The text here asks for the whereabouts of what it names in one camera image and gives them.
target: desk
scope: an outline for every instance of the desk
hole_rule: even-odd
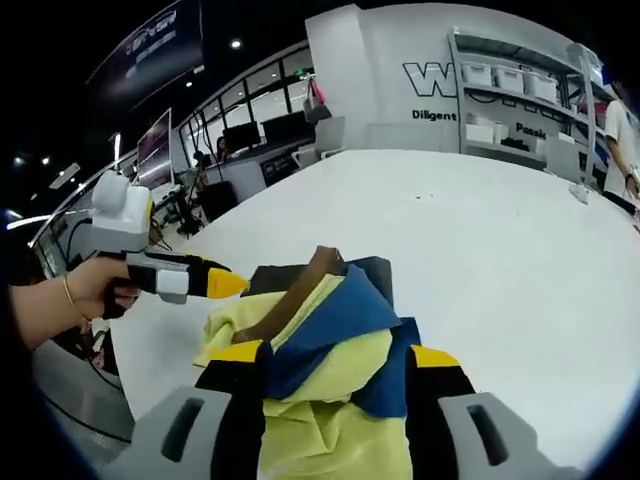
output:
[[[220,165],[222,170],[222,177],[225,181],[232,183],[233,188],[238,197],[238,202],[244,202],[246,199],[251,198],[256,193],[261,192],[267,188],[267,185],[262,175],[262,168],[260,165],[274,158],[290,155],[295,152],[299,147],[312,143],[310,139],[298,140],[286,145],[282,145],[266,152],[259,152],[255,155],[251,155],[251,152],[244,152],[240,158],[227,160]],[[217,166],[208,167],[205,170],[207,176],[207,183],[220,182],[220,173]]]
[[[457,357],[478,391],[529,422],[559,466],[586,468],[618,428],[640,373],[640,236],[606,199],[495,160],[347,151],[241,203],[184,249],[249,277],[305,263],[316,245],[393,269],[396,312]],[[200,370],[207,314],[143,295],[113,321],[134,418]]]

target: banner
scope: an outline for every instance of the banner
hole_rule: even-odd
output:
[[[98,110],[126,113],[201,65],[198,0],[179,0],[129,35],[87,80]]]

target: white wall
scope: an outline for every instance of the white wall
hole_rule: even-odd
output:
[[[372,135],[366,132],[372,130],[368,124],[373,124],[375,131],[386,126],[390,139],[398,125],[409,125],[416,136],[437,139],[434,150],[458,150],[457,121],[412,117],[413,110],[457,114],[457,92],[449,98],[437,90],[432,97],[420,97],[403,66],[435,62],[446,69],[452,61],[447,35],[454,26],[564,59],[568,59],[566,47],[573,43],[529,20],[462,5],[394,5],[373,10],[350,5],[310,18],[306,26],[318,84],[333,114],[346,117],[347,148],[372,147],[368,143]],[[479,113],[493,113],[485,106],[478,108]],[[520,104],[517,109],[518,115],[530,117],[535,125],[542,122],[550,133],[558,131],[557,122],[525,112]],[[379,134],[376,140],[376,148],[383,148]],[[424,140],[416,138],[413,143]]]

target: shelf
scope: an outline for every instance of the shelf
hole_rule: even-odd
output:
[[[533,152],[519,150],[499,143],[485,143],[467,140],[466,145],[466,153],[470,155],[474,154],[474,150],[481,150],[491,154],[490,157],[485,158],[492,158],[494,160],[500,160],[501,162],[513,163],[523,167],[533,168],[534,170],[544,170],[547,166],[547,162],[541,155],[536,155]]]
[[[454,36],[460,52],[483,53],[518,60],[527,65],[537,66],[543,70],[561,75],[582,75],[580,67],[573,65],[568,60],[543,54],[516,43],[505,42],[486,35],[457,31],[457,29],[454,29]]]
[[[464,89],[471,92],[486,93],[489,95],[496,95],[499,97],[507,97],[507,98],[519,100],[521,102],[525,102],[530,105],[536,105],[540,108],[544,108],[546,110],[551,110],[552,112],[559,113],[560,115],[564,115],[565,117],[570,118],[578,123],[589,125],[588,119],[585,115],[581,115],[579,113],[573,113],[571,110],[567,110],[566,108],[561,107],[559,105],[555,105],[553,103],[546,102],[545,100],[532,97],[531,95],[512,92],[510,90],[504,90],[498,87],[486,87],[484,85],[473,85],[469,83],[464,84]]]

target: blue cloth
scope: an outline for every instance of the blue cloth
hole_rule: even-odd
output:
[[[273,356],[268,369],[268,397],[281,400],[295,392],[335,344],[401,324],[364,271],[349,266],[340,285]]]
[[[402,325],[391,329],[393,341],[387,362],[357,392],[351,401],[372,417],[407,416],[405,371],[407,350],[420,345],[420,333],[413,318],[403,318]]]

